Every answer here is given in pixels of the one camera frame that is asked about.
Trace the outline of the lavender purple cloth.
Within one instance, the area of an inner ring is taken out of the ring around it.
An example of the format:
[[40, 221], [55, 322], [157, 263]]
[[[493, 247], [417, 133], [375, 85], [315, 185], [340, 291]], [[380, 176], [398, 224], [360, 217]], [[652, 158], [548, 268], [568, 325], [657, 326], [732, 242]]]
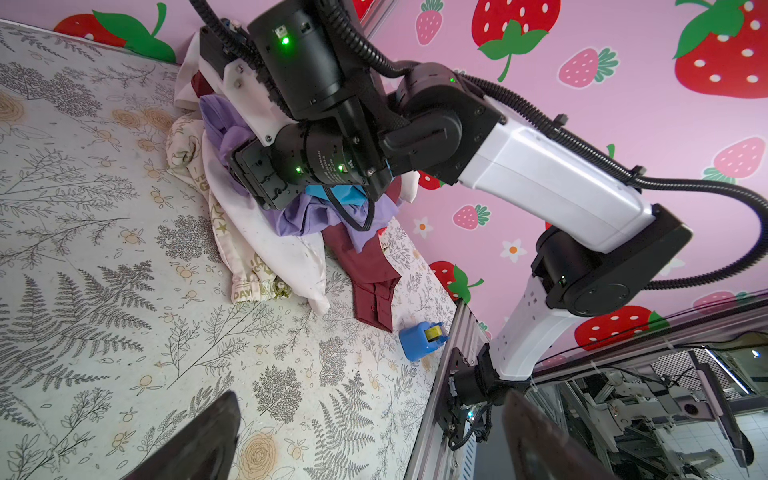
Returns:
[[[228, 168], [229, 154], [253, 140], [255, 135], [231, 102], [223, 97], [203, 96], [199, 108], [205, 133], [217, 151], [217, 158], [224, 168]], [[321, 187], [308, 186], [286, 208], [266, 211], [264, 215], [281, 237], [305, 236], [341, 225], [354, 250], [361, 253], [365, 245], [386, 228], [398, 212], [397, 202], [385, 194], [375, 203], [371, 228], [357, 231], [338, 214]]]

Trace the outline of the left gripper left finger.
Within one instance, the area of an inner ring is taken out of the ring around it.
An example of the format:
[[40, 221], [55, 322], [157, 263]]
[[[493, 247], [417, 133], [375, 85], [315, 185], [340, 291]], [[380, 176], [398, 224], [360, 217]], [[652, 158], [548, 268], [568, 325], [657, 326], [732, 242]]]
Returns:
[[240, 422], [237, 396], [226, 391], [124, 479], [228, 479]]

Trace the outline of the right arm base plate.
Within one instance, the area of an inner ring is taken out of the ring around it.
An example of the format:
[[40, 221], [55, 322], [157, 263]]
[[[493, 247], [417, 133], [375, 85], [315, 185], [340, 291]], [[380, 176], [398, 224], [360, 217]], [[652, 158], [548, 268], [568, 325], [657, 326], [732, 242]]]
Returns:
[[492, 429], [491, 414], [499, 397], [500, 379], [488, 344], [482, 346], [476, 360], [470, 365], [457, 347], [448, 358], [446, 378], [438, 395], [437, 423], [451, 451], [470, 440], [486, 441]]

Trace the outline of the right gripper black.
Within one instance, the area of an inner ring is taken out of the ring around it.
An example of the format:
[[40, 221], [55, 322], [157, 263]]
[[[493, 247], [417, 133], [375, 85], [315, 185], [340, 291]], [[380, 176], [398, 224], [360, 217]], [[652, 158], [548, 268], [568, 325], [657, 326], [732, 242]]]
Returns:
[[269, 136], [237, 147], [227, 157], [231, 175], [266, 210], [280, 210], [311, 184], [304, 134], [308, 123], [291, 123]]

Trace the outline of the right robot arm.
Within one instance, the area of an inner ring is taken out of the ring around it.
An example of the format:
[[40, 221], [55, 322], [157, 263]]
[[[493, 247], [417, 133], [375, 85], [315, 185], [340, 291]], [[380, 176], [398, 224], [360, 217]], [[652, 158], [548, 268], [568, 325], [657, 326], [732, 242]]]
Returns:
[[[718, 270], [662, 280], [691, 230], [646, 190], [716, 194], [749, 207], [767, 202], [736, 185], [659, 179], [627, 169], [505, 87], [438, 63], [394, 62], [363, 35], [342, 1], [283, 1], [241, 28], [205, 1], [200, 54], [209, 82], [238, 62], [244, 80], [223, 84], [253, 139], [224, 161], [239, 194], [267, 215], [330, 206], [353, 230], [374, 230], [376, 202], [394, 179], [424, 172], [515, 205], [548, 224], [526, 290], [476, 366], [448, 371], [437, 421], [457, 449], [484, 440], [488, 416], [509, 390], [525, 390], [543, 353], [573, 322], [600, 317], [644, 290], [677, 290], [735, 276], [762, 260], [760, 235]], [[311, 188], [319, 194], [312, 196]]]

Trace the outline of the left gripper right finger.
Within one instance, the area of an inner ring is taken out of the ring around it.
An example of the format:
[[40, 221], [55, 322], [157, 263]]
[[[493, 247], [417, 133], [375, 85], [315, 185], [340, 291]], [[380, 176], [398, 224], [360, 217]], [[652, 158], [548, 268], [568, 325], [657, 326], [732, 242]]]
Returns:
[[517, 391], [507, 393], [502, 422], [516, 479], [616, 479]]

